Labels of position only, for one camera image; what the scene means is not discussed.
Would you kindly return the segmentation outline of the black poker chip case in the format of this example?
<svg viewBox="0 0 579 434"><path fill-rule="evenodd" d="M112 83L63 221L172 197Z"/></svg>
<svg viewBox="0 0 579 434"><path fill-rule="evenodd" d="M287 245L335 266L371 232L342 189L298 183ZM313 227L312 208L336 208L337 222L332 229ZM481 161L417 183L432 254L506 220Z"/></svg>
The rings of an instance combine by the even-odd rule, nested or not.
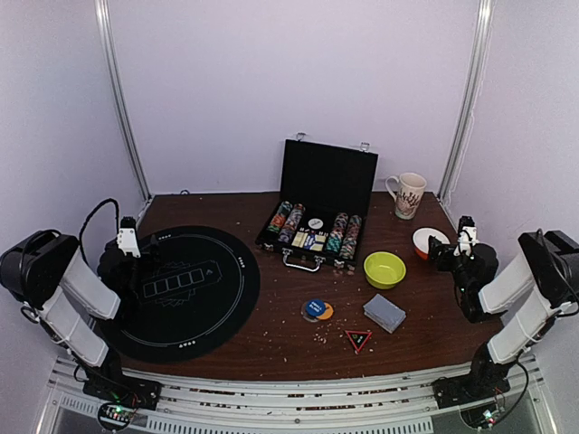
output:
<svg viewBox="0 0 579 434"><path fill-rule="evenodd" d="M318 271L322 265L355 271L377 163L378 155L361 147L354 149L296 139L286 140L279 202L257 235L256 244L264 250L281 254L284 264L289 267L300 267L297 263L290 263L290 259L303 259L315 263L315 266L309 269L310 272ZM297 203L305 206L305 212L290 243L279 242L280 233L266 230L283 201L289 201L293 207ZM353 215L359 215L363 219L352 259L340 258L339 252L326 251L328 235L340 212L347 213L348 220ZM310 229L308 221L312 218L321 219L324 226L319 230ZM312 250L291 245L298 231L317 235L317 243Z"/></svg>

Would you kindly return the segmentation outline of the blue small blind button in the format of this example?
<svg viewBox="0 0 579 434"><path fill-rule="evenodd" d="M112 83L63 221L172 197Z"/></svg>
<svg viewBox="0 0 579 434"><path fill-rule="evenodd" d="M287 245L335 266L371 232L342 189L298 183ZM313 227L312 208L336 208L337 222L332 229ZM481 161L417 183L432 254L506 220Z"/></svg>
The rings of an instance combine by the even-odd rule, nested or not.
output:
<svg viewBox="0 0 579 434"><path fill-rule="evenodd" d="M325 311L325 302L320 299L311 299L308 301L308 313L312 316L319 316Z"/></svg>

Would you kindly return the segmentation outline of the clear black round button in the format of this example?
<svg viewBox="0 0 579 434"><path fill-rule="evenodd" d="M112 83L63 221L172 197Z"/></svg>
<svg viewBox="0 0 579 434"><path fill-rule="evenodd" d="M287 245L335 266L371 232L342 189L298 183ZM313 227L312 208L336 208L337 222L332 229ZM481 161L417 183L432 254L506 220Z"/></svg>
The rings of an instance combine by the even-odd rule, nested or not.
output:
<svg viewBox="0 0 579 434"><path fill-rule="evenodd" d="M302 315L302 318L305 319L307 322L317 323L318 319L315 316L312 316L308 313L307 306L308 306L308 302L305 302L301 306L300 313Z"/></svg>

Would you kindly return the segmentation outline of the orange round button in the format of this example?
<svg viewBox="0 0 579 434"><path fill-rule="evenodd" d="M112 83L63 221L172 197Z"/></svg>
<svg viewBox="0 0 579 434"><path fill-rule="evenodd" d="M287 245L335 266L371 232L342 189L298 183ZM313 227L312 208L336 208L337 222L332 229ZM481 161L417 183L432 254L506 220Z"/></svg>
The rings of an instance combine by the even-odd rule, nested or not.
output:
<svg viewBox="0 0 579 434"><path fill-rule="evenodd" d="M328 320L333 315L334 315L334 308L329 303L325 303L325 311L321 315L317 316L317 319Z"/></svg>

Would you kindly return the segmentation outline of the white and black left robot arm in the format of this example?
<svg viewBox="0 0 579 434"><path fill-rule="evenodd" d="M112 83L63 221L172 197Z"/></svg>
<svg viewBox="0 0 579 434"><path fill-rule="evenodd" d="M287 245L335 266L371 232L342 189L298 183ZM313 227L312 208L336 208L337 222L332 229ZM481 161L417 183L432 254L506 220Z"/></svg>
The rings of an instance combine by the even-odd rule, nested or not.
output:
<svg viewBox="0 0 579 434"><path fill-rule="evenodd" d="M81 235L40 230L1 255L1 285L21 304L21 314L40 325L52 342L68 351L85 377L85 394L112 405L140 410L157 407L159 382L127 376L119 353L76 309L110 326L125 319L137 302L141 253L132 217L115 216L116 238L105 251L111 289L89 266Z"/></svg>

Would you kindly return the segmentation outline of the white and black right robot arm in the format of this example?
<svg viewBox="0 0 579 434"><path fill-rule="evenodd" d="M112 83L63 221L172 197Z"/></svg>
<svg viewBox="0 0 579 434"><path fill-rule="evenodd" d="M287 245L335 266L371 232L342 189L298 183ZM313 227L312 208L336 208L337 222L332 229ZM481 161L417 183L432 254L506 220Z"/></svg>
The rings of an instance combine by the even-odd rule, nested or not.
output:
<svg viewBox="0 0 579 434"><path fill-rule="evenodd" d="M478 323L523 303L504 328L477 349L467 374L432 385L439 408L493 397L510 388L507 375L520 356L546 335L556 320L578 313L578 243L562 231L531 231L518 239L520 252L498 266L496 251L465 226L457 244L428 238L428 259L451 273L463 315Z"/></svg>

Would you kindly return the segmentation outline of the blue texas holdem card deck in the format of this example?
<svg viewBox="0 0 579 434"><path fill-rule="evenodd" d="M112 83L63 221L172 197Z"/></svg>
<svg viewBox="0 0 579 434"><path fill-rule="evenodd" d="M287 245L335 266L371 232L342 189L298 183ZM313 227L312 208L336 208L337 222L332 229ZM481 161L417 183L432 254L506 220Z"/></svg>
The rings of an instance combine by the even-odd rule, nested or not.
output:
<svg viewBox="0 0 579 434"><path fill-rule="evenodd" d="M316 243L317 235L315 233L309 233L304 240L303 248L305 250L312 250Z"/></svg>

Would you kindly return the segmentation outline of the white and orange bowl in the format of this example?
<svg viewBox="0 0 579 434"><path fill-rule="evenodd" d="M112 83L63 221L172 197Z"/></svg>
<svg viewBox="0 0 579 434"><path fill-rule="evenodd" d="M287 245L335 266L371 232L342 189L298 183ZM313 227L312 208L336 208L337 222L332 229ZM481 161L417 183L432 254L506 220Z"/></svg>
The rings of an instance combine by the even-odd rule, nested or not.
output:
<svg viewBox="0 0 579 434"><path fill-rule="evenodd" d="M449 244L450 240L441 231L430 227L422 227L413 233L413 246L416 254L423 260L429 258L429 239L433 236L442 244Z"/></svg>

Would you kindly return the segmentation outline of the round black poker mat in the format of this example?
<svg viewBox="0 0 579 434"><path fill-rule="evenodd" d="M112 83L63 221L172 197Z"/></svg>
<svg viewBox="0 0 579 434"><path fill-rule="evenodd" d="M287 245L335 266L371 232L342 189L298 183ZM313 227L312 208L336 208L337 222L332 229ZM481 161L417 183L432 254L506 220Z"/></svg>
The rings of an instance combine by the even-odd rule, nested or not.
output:
<svg viewBox="0 0 579 434"><path fill-rule="evenodd" d="M161 263L138 240L142 265L137 302L114 325L98 322L105 341L147 363L176 363L209 354L231 340L257 304L261 273L252 251L226 231L180 226L153 233Z"/></svg>

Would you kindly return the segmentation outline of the yellow-green bowl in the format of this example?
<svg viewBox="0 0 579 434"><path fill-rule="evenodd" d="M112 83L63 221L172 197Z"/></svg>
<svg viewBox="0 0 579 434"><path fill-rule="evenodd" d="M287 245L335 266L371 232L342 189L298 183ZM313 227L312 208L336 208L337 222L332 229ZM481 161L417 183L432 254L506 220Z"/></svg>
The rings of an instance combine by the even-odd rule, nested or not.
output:
<svg viewBox="0 0 579 434"><path fill-rule="evenodd" d="M374 288L390 289L406 276L406 266L396 255L387 251L369 254L364 261L366 281Z"/></svg>

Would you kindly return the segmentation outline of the cream patterned mug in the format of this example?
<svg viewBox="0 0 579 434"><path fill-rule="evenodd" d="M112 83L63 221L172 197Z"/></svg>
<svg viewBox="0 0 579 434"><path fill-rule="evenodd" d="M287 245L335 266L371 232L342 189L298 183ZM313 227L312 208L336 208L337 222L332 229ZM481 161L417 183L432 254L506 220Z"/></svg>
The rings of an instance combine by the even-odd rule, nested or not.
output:
<svg viewBox="0 0 579 434"><path fill-rule="evenodd" d="M402 220L411 220L426 190L426 179L416 173L403 173L386 178L384 186L394 200L395 215Z"/></svg>

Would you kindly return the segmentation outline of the grey card deck box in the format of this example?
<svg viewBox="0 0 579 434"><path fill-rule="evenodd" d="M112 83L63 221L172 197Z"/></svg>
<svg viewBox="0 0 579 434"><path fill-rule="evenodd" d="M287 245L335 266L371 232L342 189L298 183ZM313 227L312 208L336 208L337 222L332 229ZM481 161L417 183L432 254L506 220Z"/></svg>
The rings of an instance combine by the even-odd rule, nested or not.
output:
<svg viewBox="0 0 579 434"><path fill-rule="evenodd" d="M365 303L363 309L367 317L389 334L393 334L406 318L406 313L400 307L379 294Z"/></svg>

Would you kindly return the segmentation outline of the right outer poker chip row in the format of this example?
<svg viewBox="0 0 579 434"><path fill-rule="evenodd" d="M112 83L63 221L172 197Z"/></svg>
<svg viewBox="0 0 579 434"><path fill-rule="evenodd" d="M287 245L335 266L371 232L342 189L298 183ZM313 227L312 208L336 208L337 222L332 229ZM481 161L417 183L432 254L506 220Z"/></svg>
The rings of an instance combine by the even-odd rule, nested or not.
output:
<svg viewBox="0 0 579 434"><path fill-rule="evenodd" d="M353 215L347 224L344 239L342 240L339 257L343 259L352 259L356 252L358 235L362 226L363 219L359 215Z"/></svg>

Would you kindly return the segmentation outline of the red and black triangle card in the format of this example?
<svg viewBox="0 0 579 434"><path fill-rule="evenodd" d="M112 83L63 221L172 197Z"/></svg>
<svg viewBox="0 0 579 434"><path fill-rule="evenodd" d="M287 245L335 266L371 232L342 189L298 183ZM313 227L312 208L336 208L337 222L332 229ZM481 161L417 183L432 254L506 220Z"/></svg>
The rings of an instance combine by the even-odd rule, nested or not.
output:
<svg viewBox="0 0 579 434"><path fill-rule="evenodd" d="M371 331L346 330L346 337L352 345L354 352L359 354L372 336Z"/></svg>

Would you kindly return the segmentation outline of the left outer poker chip row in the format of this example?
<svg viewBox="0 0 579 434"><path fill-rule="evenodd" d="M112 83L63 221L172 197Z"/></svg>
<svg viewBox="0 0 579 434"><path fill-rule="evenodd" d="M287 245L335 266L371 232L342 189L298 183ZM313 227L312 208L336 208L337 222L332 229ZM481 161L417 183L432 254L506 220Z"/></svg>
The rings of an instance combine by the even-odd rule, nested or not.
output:
<svg viewBox="0 0 579 434"><path fill-rule="evenodd" d="M266 230L273 233L279 233L289 217L292 208L293 205L289 201L283 201L271 218Z"/></svg>

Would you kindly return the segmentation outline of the white dealer button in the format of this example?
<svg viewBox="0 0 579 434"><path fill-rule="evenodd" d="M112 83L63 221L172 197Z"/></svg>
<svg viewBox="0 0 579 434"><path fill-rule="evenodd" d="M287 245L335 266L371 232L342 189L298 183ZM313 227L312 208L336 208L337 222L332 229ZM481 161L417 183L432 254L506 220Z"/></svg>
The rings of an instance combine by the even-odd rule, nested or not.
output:
<svg viewBox="0 0 579 434"><path fill-rule="evenodd" d="M312 230L319 230L324 226L324 222L319 218L312 218L308 221L308 226Z"/></svg>

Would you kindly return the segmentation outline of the left inner poker chip row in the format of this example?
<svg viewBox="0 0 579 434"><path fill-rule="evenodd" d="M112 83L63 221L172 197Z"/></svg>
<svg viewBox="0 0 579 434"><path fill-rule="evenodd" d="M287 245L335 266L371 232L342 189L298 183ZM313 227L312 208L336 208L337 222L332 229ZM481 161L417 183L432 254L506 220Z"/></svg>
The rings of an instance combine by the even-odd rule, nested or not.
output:
<svg viewBox="0 0 579 434"><path fill-rule="evenodd" d="M280 230L278 241L282 243L290 243L291 239L299 226L299 222L305 212L305 206L301 203L294 205L286 219L284 225Z"/></svg>

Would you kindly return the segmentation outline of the left green circuit board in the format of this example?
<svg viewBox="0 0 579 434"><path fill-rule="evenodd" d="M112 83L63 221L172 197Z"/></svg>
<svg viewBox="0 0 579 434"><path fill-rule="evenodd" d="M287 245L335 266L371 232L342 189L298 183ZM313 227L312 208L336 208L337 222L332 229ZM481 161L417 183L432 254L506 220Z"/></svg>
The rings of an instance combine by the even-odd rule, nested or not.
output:
<svg viewBox="0 0 579 434"><path fill-rule="evenodd" d="M114 402L104 402L97 410L97 422L109 431L127 428L137 414L136 409L127 408Z"/></svg>

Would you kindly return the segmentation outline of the green circuit board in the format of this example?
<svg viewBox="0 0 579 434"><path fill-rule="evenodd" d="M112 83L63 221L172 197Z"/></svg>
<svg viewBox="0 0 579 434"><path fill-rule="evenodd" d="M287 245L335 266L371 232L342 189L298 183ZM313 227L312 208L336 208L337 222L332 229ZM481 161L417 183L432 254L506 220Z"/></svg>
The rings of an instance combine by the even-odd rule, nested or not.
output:
<svg viewBox="0 0 579 434"><path fill-rule="evenodd" d="M497 405L483 405L469 410L468 424L474 429L489 429L498 423L504 408Z"/></svg>
<svg viewBox="0 0 579 434"><path fill-rule="evenodd" d="M97 422L109 431L127 428L137 414L136 409L127 408L114 402L104 402L97 410Z"/></svg>

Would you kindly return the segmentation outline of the cream card deck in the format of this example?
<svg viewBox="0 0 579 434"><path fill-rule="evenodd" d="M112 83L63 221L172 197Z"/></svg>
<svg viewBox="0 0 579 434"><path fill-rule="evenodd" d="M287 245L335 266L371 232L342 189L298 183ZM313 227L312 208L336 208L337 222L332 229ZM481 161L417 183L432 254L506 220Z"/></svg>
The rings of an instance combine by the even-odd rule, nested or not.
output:
<svg viewBox="0 0 579 434"><path fill-rule="evenodd" d="M298 231L293 242L291 243L292 246L302 248L308 238L308 233L306 231Z"/></svg>

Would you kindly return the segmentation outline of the right green circuit board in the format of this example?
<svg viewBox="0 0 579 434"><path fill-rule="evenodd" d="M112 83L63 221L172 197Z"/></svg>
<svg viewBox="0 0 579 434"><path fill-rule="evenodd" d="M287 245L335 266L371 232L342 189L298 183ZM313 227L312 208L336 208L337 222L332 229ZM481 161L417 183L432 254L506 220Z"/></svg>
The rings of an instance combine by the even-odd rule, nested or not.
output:
<svg viewBox="0 0 579 434"><path fill-rule="evenodd" d="M469 410L468 424L474 429L489 429L498 423L504 408L497 405L483 405Z"/></svg>

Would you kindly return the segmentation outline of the aluminium front rail base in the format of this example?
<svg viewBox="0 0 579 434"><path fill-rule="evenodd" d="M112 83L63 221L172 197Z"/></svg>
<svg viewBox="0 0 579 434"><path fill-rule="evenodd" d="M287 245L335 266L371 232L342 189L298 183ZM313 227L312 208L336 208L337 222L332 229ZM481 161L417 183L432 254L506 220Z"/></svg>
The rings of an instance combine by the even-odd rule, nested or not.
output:
<svg viewBox="0 0 579 434"><path fill-rule="evenodd" d="M471 433L469 410L515 409L494 433L557 433L552 400L536 360L522 358L509 392L441 408L432 383L468 371L466 364L358 379L235 382L144 373L160 382L155 410L139 410L127 433Z"/></svg>

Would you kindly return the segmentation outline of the right aluminium frame post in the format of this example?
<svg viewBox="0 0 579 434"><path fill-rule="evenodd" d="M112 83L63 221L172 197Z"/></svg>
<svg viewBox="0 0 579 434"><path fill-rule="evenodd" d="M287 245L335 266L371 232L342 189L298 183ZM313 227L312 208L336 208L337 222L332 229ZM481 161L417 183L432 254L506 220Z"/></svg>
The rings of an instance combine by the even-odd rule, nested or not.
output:
<svg viewBox="0 0 579 434"><path fill-rule="evenodd" d="M460 104L457 125L451 142L451 151L449 153L438 192L439 200L445 204L449 204L451 201L451 194L456 188L462 162L468 147L473 110L479 94L487 57L493 12L494 1L479 1L462 102Z"/></svg>

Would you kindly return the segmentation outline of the aluminium frame post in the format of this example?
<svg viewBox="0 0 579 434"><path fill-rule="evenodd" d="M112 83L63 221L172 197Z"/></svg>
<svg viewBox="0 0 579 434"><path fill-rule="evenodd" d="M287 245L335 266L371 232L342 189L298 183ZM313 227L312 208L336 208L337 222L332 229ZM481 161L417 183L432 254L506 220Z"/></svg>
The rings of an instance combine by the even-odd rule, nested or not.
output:
<svg viewBox="0 0 579 434"><path fill-rule="evenodd" d="M479 94L487 57L493 12L494 1L479 1L462 102L460 104L457 125L451 142L451 151L449 153L438 192L439 200L445 204L449 204L451 201L451 194L456 188L462 162L468 147L473 110Z"/></svg>
<svg viewBox="0 0 579 434"><path fill-rule="evenodd" d="M117 114L122 140L128 153L128 160L133 175L137 181L140 195L142 199L147 202L151 200L152 194L138 154L135 136L129 119L128 106L122 88L119 63L109 14L109 2L106 0L96 0L94 5L104 59L109 74L109 82L114 100L114 109Z"/></svg>

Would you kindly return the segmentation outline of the left aluminium frame post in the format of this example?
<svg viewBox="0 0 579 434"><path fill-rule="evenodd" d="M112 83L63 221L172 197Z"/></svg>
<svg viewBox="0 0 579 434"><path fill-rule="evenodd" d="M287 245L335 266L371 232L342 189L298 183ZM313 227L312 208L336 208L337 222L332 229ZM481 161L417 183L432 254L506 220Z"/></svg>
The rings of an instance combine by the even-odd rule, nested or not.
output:
<svg viewBox="0 0 579 434"><path fill-rule="evenodd" d="M122 88L119 63L109 14L109 2L106 0L96 0L94 5L104 59L109 74L109 82L114 100L114 109L117 114L122 140L128 153L128 160L133 175L137 181L140 195L142 199L147 202L151 200L152 194L138 154L135 136L129 119L128 106Z"/></svg>

